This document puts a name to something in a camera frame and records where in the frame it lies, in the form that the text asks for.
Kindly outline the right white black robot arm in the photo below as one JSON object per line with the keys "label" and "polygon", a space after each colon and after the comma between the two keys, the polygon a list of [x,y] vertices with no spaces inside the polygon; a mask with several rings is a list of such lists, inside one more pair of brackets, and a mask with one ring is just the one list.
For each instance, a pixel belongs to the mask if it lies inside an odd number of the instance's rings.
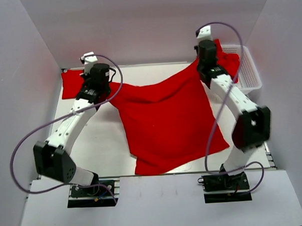
{"label": "right white black robot arm", "polygon": [[250,157],[269,140],[271,111],[268,107],[258,106],[233,84],[225,68],[217,64],[214,41],[200,41],[196,51],[201,81],[223,100],[222,106],[227,106],[235,118],[231,133],[233,148],[219,172],[221,185],[231,189],[237,185],[237,175],[244,171]]}

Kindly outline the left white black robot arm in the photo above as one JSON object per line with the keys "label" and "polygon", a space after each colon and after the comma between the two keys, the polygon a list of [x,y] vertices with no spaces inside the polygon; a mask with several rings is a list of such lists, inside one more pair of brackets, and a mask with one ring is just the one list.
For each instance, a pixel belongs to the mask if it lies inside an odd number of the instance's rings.
{"label": "left white black robot arm", "polygon": [[65,118],[45,141],[33,147],[37,173],[65,184],[83,186],[88,195],[100,189],[98,175],[76,166],[71,159],[72,147],[87,122],[98,111],[98,104],[110,94],[110,67],[105,63],[94,64],[83,78],[83,84]]}

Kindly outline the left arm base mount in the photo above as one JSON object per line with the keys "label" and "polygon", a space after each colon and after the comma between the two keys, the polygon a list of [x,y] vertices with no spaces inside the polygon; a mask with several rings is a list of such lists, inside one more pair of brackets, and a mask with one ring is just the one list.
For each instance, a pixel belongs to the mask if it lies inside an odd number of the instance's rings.
{"label": "left arm base mount", "polygon": [[115,207],[119,199],[119,178],[105,178],[99,183],[106,186],[81,188],[72,186],[69,190],[67,207],[74,208],[98,208]]}

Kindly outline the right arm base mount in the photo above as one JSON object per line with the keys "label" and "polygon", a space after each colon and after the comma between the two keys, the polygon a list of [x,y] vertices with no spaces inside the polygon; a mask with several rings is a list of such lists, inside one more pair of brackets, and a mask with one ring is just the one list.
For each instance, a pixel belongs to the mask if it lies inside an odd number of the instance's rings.
{"label": "right arm base mount", "polygon": [[198,178],[206,204],[251,201],[249,182],[245,172],[238,175],[204,175]]}

